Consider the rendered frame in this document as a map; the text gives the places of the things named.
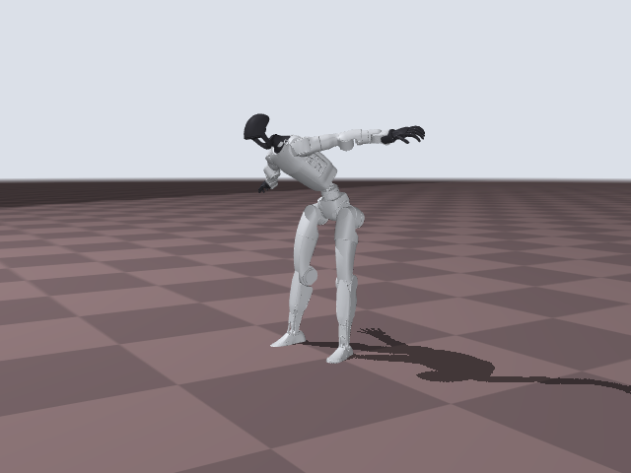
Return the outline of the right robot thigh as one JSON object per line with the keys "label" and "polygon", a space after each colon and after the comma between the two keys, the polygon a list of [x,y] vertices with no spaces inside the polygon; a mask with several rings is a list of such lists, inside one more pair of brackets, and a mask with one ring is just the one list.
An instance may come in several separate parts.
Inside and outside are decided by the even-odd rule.
{"label": "right robot thigh", "polygon": [[324,225],[328,219],[321,215],[317,203],[308,205],[298,224],[294,244],[294,268],[299,272],[303,285],[312,285],[317,279],[317,272],[310,262],[318,240],[317,225]]}

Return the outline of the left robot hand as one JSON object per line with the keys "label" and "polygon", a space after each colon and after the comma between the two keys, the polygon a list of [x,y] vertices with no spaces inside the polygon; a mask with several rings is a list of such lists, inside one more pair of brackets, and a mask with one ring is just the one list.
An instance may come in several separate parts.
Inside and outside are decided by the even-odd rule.
{"label": "left robot hand", "polygon": [[413,137],[413,138],[417,139],[418,142],[421,142],[417,135],[420,136],[422,139],[424,139],[424,137],[425,137],[425,131],[420,126],[402,127],[402,128],[397,129],[397,130],[390,129],[388,131],[388,134],[381,138],[381,141],[384,144],[388,144],[388,143],[393,143],[396,140],[400,139],[401,141],[405,142],[406,144],[409,144],[409,141],[404,139],[404,138],[406,138],[406,137]]}

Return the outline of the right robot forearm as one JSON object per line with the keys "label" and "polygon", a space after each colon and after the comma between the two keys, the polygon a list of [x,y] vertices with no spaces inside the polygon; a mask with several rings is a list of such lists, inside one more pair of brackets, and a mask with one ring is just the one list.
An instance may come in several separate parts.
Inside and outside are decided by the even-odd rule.
{"label": "right robot forearm", "polygon": [[[268,165],[267,165],[267,166],[268,166]],[[266,167],[267,167],[267,166],[266,166]],[[266,167],[265,167],[265,168],[266,168]],[[278,185],[278,183],[277,183],[277,182],[278,182],[278,177],[277,177],[277,178],[275,178],[275,179],[273,179],[273,180],[271,180],[271,179],[269,179],[269,178],[268,178],[268,176],[266,175],[266,179],[265,179],[265,181],[266,181],[266,183],[270,186],[270,189],[273,189],[273,188],[275,188],[275,187]]]}

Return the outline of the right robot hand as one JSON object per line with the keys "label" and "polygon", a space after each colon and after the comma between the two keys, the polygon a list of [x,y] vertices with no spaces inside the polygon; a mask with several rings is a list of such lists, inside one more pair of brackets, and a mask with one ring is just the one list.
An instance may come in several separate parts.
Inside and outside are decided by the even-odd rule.
{"label": "right robot hand", "polygon": [[262,192],[263,192],[263,193],[265,192],[265,191],[263,190],[263,187],[264,187],[266,190],[268,190],[268,188],[270,188],[270,186],[266,183],[266,181],[265,181],[265,180],[262,182],[262,184],[261,184],[261,185],[260,185],[260,187],[258,188],[258,193],[260,193],[260,192],[261,192],[261,190],[262,190]]}

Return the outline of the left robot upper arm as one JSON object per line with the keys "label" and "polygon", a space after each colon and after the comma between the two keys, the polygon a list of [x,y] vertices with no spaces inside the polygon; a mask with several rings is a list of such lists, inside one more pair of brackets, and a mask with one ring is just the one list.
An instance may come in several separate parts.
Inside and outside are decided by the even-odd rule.
{"label": "left robot upper arm", "polygon": [[[342,132],[341,132],[342,133]],[[315,137],[302,137],[291,144],[291,151],[294,157],[308,157],[315,152],[328,150],[335,146],[343,151],[350,151],[354,147],[354,140],[341,141],[339,134],[325,134]]]}

